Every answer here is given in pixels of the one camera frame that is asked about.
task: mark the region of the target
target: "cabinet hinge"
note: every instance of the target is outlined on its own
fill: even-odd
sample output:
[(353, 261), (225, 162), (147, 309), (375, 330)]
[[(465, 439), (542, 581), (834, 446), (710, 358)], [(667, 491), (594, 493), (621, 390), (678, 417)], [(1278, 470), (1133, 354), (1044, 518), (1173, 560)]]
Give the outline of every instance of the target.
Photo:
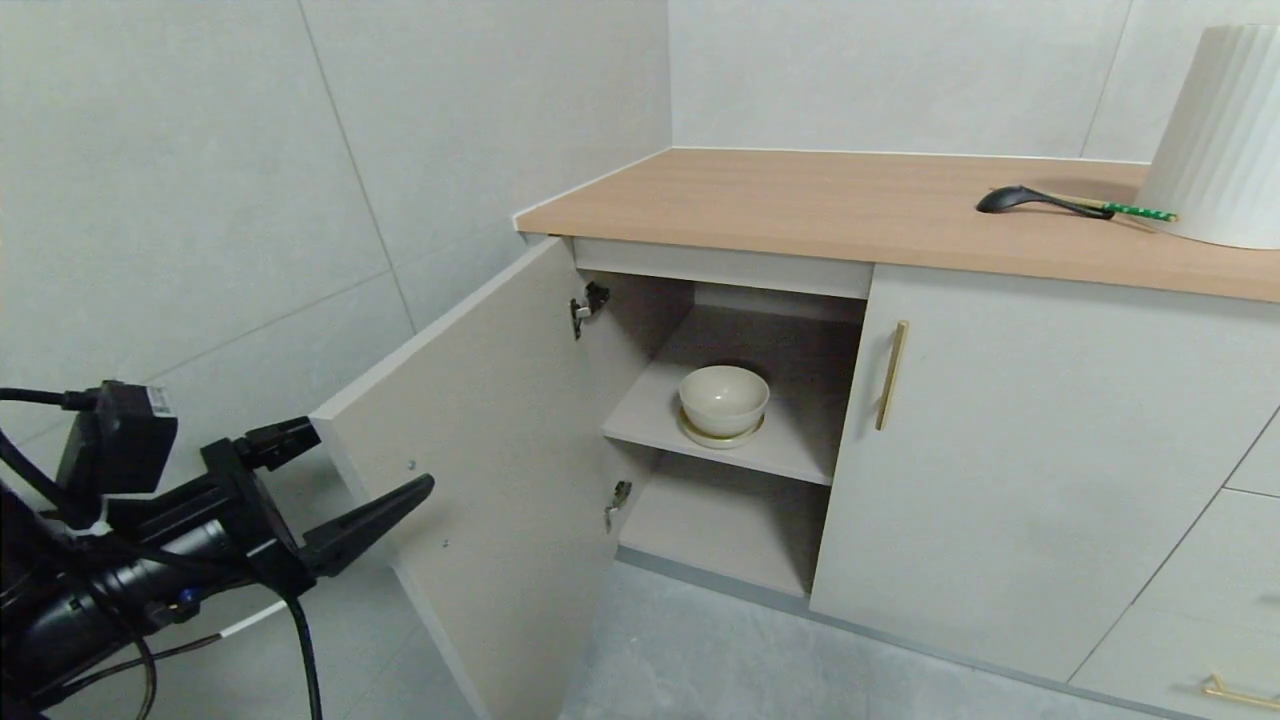
[(622, 480), (613, 487), (613, 500), (604, 509), (604, 532), (613, 532), (613, 516), (622, 510), (622, 506), (627, 503), (627, 498), (631, 497), (631, 480)]
[(586, 283), (586, 305), (577, 299), (568, 301), (568, 316), (573, 320), (573, 340), (582, 338), (582, 320), (595, 315), (609, 301), (609, 288), (595, 282)]

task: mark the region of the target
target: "cabinet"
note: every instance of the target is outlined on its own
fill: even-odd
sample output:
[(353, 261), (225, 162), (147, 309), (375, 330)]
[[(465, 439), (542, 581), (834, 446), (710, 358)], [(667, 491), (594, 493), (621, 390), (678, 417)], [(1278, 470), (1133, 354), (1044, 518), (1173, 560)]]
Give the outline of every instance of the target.
[[(1215, 674), (1247, 697), (1206, 694)], [(1222, 491), (1071, 684), (1206, 717), (1275, 717), (1280, 498)]]
[(1060, 682), (1280, 397), (1276, 305), (877, 265), (863, 327), (813, 610)]
[[(1262, 304), (890, 265), (865, 302), (726, 301), (663, 274), (584, 274), (547, 240), (312, 414), (357, 497), (435, 475), (396, 569), (483, 715), (557, 715), (620, 542), (1065, 679), (1280, 387)], [(612, 297), (575, 340), (591, 279)], [(750, 284), (803, 283), (774, 279)], [(753, 442), (709, 451), (675, 429), (675, 389), (726, 360), (774, 398)]]

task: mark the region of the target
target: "gray wall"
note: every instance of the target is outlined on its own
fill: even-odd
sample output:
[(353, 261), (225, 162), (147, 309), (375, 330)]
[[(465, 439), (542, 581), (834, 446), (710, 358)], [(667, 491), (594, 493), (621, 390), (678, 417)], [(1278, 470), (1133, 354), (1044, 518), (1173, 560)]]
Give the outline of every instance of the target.
[(671, 0), (677, 146), (1149, 161), (1204, 27), (1277, 0)]
[[(512, 213), (669, 146), (667, 61), (664, 0), (0, 4), (0, 384), (166, 386), (165, 486), (195, 477), (201, 445), (312, 410), (515, 259)], [(56, 466), (67, 415), (0, 424)], [(269, 483), (296, 530), (352, 502), (321, 452)], [(328, 717), (398, 716), (367, 691), (421, 624), (378, 560), (303, 598)], [(306, 716), (284, 614), (160, 680), (157, 719)], [(140, 697), (127, 674), (56, 715)]]

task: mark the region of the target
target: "white bowl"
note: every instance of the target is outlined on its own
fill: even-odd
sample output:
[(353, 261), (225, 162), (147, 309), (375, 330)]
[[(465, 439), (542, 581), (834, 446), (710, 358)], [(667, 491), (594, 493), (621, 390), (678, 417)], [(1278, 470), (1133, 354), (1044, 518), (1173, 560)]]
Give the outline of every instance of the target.
[(733, 365), (708, 365), (680, 382), (685, 416), (712, 437), (731, 438), (754, 429), (768, 402), (769, 383)]

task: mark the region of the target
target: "drawer handle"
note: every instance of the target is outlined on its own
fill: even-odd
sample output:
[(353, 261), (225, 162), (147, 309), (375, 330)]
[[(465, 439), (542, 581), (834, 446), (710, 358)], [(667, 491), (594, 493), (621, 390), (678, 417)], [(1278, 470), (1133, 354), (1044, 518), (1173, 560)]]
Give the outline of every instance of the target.
[(884, 395), (881, 397), (879, 414), (876, 415), (876, 429), (883, 430), (888, 423), (888, 404), (893, 400), (893, 388), (897, 386), (897, 365), (902, 361), (902, 346), (906, 345), (906, 320), (899, 320), (897, 329), (893, 331), (893, 350), (888, 355), (888, 372), (884, 373)]
[(1240, 702), (1244, 705), (1266, 707), (1267, 710), (1280, 710), (1280, 701), (1267, 700), (1265, 697), (1257, 697), (1226, 689), (1226, 684), (1222, 683), (1222, 676), (1219, 675), (1217, 673), (1213, 673), (1212, 675), (1208, 676), (1208, 684), (1201, 688), (1201, 691), (1204, 694), (1220, 697), (1222, 700), (1229, 700), (1231, 702)]

